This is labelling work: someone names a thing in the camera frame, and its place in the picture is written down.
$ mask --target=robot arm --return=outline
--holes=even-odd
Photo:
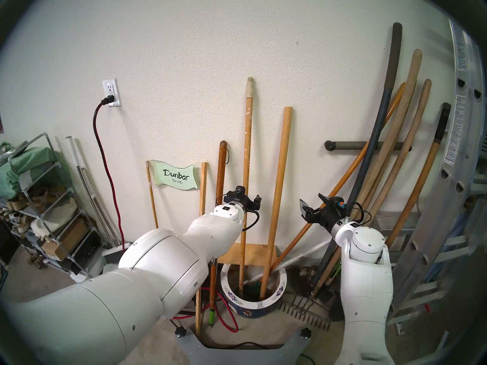
[[[5,306],[18,332],[43,363],[116,364],[159,318],[172,318],[208,276],[256,211],[243,187],[198,217],[181,236],[152,230],[130,246],[119,268],[37,300]]]
[[[385,325],[392,302],[392,270],[384,237],[376,229],[346,221],[342,198],[325,198],[325,208],[301,201],[303,218],[327,229],[341,247],[340,297],[345,332],[336,365],[394,362],[385,343]]]

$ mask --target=red and black cord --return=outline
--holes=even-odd
[[[107,173],[108,180],[110,181],[111,194],[113,195],[113,204],[115,205],[115,210],[117,211],[117,216],[118,216],[118,229],[120,230],[120,235],[122,237],[122,252],[125,252],[125,239],[123,236],[122,220],[120,218],[120,212],[118,210],[117,198],[115,196],[115,187],[113,186],[113,180],[111,180],[110,172],[107,166],[107,160],[105,159],[105,152],[103,151],[103,147],[101,146],[101,142],[100,142],[100,137],[98,136],[98,131],[96,130],[96,117],[98,116],[98,111],[100,110],[101,106],[104,106],[113,101],[115,101],[115,97],[113,95],[109,95],[105,99],[101,100],[100,104],[95,110],[95,114],[93,115],[93,132],[95,132],[96,142],[98,143],[98,147],[100,148],[101,158],[103,160],[105,172]]]

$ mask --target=black rubber grip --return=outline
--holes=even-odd
[[[385,89],[393,89],[399,65],[399,54],[401,53],[402,24],[396,22],[392,25],[391,53],[389,54],[389,64],[387,66]]]
[[[451,105],[449,103],[443,103],[441,106],[440,121],[436,127],[436,133],[434,134],[434,142],[440,144],[447,128],[448,117],[450,116]]]

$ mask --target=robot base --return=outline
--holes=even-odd
[[[214,349],[207,348],[196,338],[191,330],[185,336],[176,338],[191,364],[214,365],[231,363],[234,365],[294,365],[299,354],[310,343],[311,331],[303,329],[278,349]]]

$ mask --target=wall outlet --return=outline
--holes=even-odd
[[[117,79],[104,79],[103,80],[103,90],[105,90],[105,97],[113,95],[115,101],[108,103],[108,107],[120,107],[122,103],[120,102],[120,93],[118,92]]]

